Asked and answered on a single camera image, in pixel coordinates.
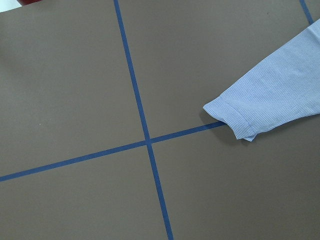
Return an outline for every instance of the blue line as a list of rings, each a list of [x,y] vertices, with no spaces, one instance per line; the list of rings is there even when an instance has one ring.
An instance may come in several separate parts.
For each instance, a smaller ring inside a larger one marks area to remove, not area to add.
[[[135,100],[136,100],[136,104],[137,104],[139,115],[140,115],[140,120],[141,120],[141,125],[142,125],[142,129],[143,129],[143,133],[144,133],[145,143],[146,143],[146,147],[147,147],[148,154],[149,154],[153,178],[154,178],[154,182],[155,182],[157,195],[159,198],[159,203],[160,203],[160,207],[161,207],[161,212],[162,212],[162,217],[163,217],[163,221],[164,221],[164,225],[165,225],[166,234],[167,234],[168,240],[173,240],[174,236],[173,236],[171,225],[170,225],[170,220],[169,220],[169,215],[168,215],[168,211],[167,211],[167,207],[166,207],[165,197],[164,197],[162,187],[161,187],[161,182],[160,182],[160,178],[159,178],[159,174],[158,174],[156,159],[155,159],[154,151],[152,148],[152,142],[150,140],[146,116],[145,116],[144,109],[142,106],[142,101],[141,101],[141,97],[140,97],[140,93],[139,93],[139,89],[138,89],[134,66],[132,63],[131,55],[130,55],[129,45],[128,45],[127,36],[126,36],[126,32],[125,32],[125,26],[124,26],[122,16],[121,16],[119,2],[118,2],[118,0],[113,0],[113,2],[114,2],[114,8],[115,8],[115,12],[116,12],[116,17],[117,17],[119,28],[120,28],[125,57],[126,57],[126,61],[127,61],[129,72],[130,72],[130,77],[131,77],[132,87],[133,87],[133,91],[134,91],[134,95],[135,95]]]
[[[308,19],[309,24],[310,25],[313,24],[315,21],[313,20],[311,14],[309,12],[309,9],[308,9],[308,6],[307,6],[305,0],[300,0],[300,4],[301,4],[301,7],[302,7],[304,14],[306,16],[306,19]]]
[[[178,138],[178,137],[181,137],[181,136],[194,134],[194,133],[201,132],[201,131],[204,131],[204,130],[217,128],[217,127],[220,127],[220,126],[223,126],[223,125],[226,125],[226,124],[224,122],[222,122],[222,121],[217,121],[217,122],[213,122],[213,123],[210,123],[210,124],[207,124],[207,125],[197,126],[197,127],[190,128],[190,129],[187,129],[187,130],[177,131],[177,132],[170,133],[170,134],[167,134],[167,135],[158,136],[158,137],[152,138],[151,142],[154,144],[154,143],[162,142],[162,141],[165,141],[165,140]]]
[[[118,146],[118,147],[114,147],[114,148],[111,148],[111,149],[108,149],[108,150],[99,151],[99,152],[91,153],[91,154],[88,154],[88,155],[79,156],[79,157],[71,158],[71,159],[68,159],[68,160],[55,162],[55,163],[48,164],[48,165],[45,165],[45,166],[39,166],[39,167],[36,167],[36,168],[32,168],[32,169],[28,169],[28,170],[12,173],[12,174],[9,174],[9,175],[0,176],[0,182],[11,180],[11,179],[20,178],[20,177],[23,177],[23,176],[26,176],[26,175],[30,175],[30,174],[40,173],[40,172],[51,170],[51,169],[60,168],[60,167],[66,166],[66,165],[75,164],[75,163],[87,161],[87,160],[90,160],[90,159],[99,158],[99,157],[102,157],[102,156],[106,156],[106,155],[122,152],[122,151],[129,150],[129,149],[138,148],[138,147],[145,146],[145,145],[146,145],[146,141],[139,141],[139,142],[127,144],[127,145],[124,145],[124,146]]]

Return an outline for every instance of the garment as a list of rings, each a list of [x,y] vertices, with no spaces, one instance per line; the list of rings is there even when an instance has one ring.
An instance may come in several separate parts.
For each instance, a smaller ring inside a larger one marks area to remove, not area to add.
[[[204,110],[236,139],[320,113],[320,20],[266,57]]]

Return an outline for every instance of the striped sleeve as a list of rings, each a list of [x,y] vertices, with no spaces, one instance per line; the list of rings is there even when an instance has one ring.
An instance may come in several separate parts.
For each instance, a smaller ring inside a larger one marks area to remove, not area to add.
[[[298,118],[320,113],[320,20],[266,57],[204,110],[252,141]]]

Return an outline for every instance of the ribbed cuff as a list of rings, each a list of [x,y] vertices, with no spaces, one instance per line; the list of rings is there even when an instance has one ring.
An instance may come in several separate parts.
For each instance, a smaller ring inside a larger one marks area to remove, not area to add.
[[[226,123],[234,132],[236,139],[252,141],[256,134],[244,117],[220,96],[203,106],[213,118]]]

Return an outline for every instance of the red object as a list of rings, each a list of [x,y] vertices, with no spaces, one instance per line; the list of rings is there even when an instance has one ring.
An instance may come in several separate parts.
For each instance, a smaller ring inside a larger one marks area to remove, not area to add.
[[[41,0],[17,0],[22,6],[40,2]]]

